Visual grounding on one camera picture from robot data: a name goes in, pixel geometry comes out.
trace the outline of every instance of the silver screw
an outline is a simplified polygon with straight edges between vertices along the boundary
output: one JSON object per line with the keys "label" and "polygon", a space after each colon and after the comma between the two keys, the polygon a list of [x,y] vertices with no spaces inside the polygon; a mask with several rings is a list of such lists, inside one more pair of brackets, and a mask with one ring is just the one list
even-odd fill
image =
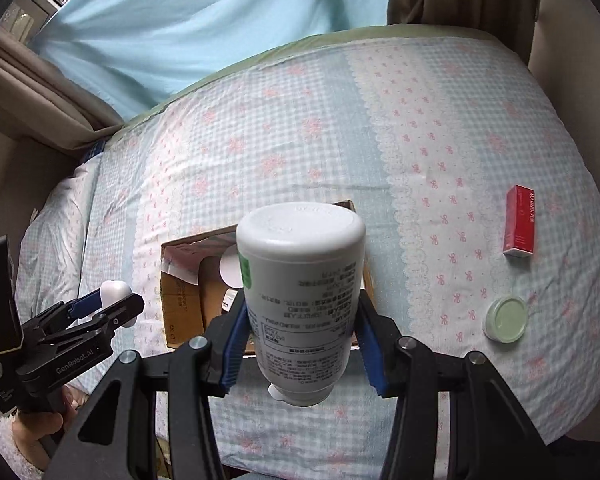
{"label": "silver screw", "polygon": [[469,352],[468,357],[474,365],[483,365],[487,362],[487,358],[482,352]]}
{"label": "silver screw", "polygon": [[197,335],[189,339],[189,346],[194,350],[198,348],[204,348],[206,346],[206,337],[202,335]]}
{"label": "silver screw", "polygon": [[122,352],[122,354],[120,354],[120,357],[118,359],[120,359],[121,363],[128,365],[129,363],[132,363],[136,360],[137,355],[138,354],[133,350],[125,350],[124,352]]}
{"label": "silver screw", "polygon": [[418,342],[408,335],[403,335],[400,339],[398,339],[398,346],[403,350],[413,350],[418,345]]}

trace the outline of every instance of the white bottle inside box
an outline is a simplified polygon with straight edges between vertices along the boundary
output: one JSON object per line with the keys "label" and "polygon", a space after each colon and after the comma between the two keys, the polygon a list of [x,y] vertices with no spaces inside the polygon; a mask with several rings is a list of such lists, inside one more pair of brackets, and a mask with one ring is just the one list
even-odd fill
{"label": "white bottle inside box", "polygon": [[276,400],[324,400],[349,360],[365,256],[365,225],[330,204],[289,202],[236,230],[256,358]]}

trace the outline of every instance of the green mattress edge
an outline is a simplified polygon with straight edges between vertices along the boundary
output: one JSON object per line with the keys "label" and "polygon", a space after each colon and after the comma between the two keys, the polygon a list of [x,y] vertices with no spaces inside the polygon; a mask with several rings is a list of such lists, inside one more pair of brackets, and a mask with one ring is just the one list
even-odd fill
{"label": "green mattress edge", "polygon": [[351,41],[357,40],[372,40],[375,38],[443,38],[443,37],[452,37],[452,38],[470,38],[473,40],[487,40],[487,41],[496,41],[498,40],[488,34],[487,32],[483,32],[481,30],[477,30],[475,28],[465,28],[465,27],[452,27],[450,25],[376,25],[373,27],[362,27],[362,28],[354,28],[351,30],[343,30],[340,32],[332,32],[330,34],[318,34],[316,36],[309,36],[307,38],[303,38],[302,40],[294,41],[293,43],[287,43],[283,46],[279,46],[276,48],[272,48],[271,50],[266,50],[261,54],[256,54],[256,56],[248,57],[247,59],[243,59],[238,63],[229,65],[218,72],[215,72],[200,81],[193,83],[192,85],[187,86],[185,89],[181,90],[177,94],[174,94],[169,99],[164,102],[161,102],[150,110],[146,111],[143,114],[139,114],[133,119],[129,120],[125,126],[118,131],[107,143],[107,146],[116,142],[125,132],[133,128],[134,126],[138,126],[138,124],[143,121],[153,117],[164,111],[164,109],[177,99],[183,97],[184,95],[193,92],[199,88],[202,88],[213,81],[216,81],[225,76],[231,75],[236,72],[240,72],[240,70],[244,70],[250,68],[252,66],[258,65],[264,61],[272,61],[276,59],[283,59],[288,56],[293,56],[300,52],[304,52],[307,50],[314,50],[316,48],[321,48],[325,46],[332,46],[336,44],[349,43]]}

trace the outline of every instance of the light blue curtain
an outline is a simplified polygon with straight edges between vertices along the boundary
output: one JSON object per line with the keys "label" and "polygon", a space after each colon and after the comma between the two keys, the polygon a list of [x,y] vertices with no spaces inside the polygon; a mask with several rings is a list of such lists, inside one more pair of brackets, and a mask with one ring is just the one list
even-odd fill
{"label": "light blue curtain", "polygon": [[69,0],[29,46],[126,120],[249,56],[386,23],[388,0]]}

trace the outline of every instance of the open box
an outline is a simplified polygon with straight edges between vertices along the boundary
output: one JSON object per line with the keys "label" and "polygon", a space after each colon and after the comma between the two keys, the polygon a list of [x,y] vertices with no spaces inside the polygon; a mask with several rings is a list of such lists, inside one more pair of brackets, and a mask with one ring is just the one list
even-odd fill
{"label": "open box", "polygon": [[[335,205],[355,211],[347,200]],[[177,348],[194,336],[202,335],[209,322],[230,307],[229,286],[220,276],[220,257],[235,244],[235,225],[180,238],[162,244],[160,252],[160,298],[164,333],[169,348]],[[371,300],[373,281],[367,262],[362,270],[362,286]],[[352,349],[357,348],[355,339]],[[255,355],[251,339],[245,356]]]}

